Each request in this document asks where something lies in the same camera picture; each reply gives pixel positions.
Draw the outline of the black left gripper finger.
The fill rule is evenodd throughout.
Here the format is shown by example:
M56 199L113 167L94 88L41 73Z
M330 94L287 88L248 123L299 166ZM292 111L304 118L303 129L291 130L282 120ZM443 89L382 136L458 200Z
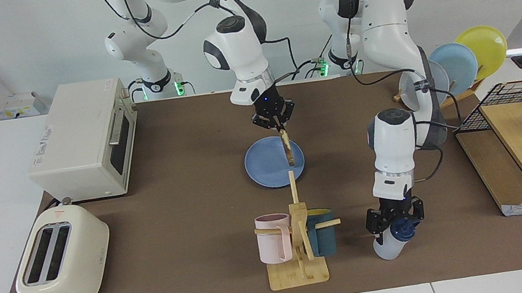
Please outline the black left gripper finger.
M383 233L386 229L385 218L380 209L367 209L366 212L366 227L375 237L375 242L379 245L383 244Z
M419 197L411 198L410 216L412 220L413 233L416 234L417 225L425 218L424 202Z

